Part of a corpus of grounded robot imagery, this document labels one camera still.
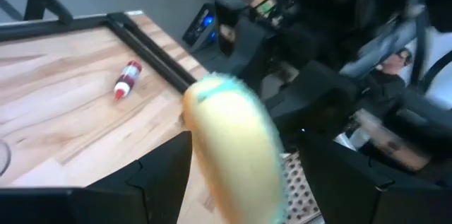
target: wood grain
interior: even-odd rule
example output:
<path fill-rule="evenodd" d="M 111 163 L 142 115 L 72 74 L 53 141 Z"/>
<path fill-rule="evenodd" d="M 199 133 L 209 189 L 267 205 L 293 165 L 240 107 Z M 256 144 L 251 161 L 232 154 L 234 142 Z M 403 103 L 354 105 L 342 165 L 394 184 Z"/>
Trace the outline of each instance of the wood grain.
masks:
<path fill-rule="evenodd" d="M 132 18 L 187 71 L 206 74 L 147 16 Z M 13 158 L 0 186 L 84 187 L 182 131 L 181 95 L 144 62 L 131 94 L 113 101 L 114 83 L 132 59 L 141 60 L 105 28 L 1 43 L 0 139 Z M 202 213 L 220 223 L 202 207 L 205 193 L 194 158 L 179 223 Z"/>

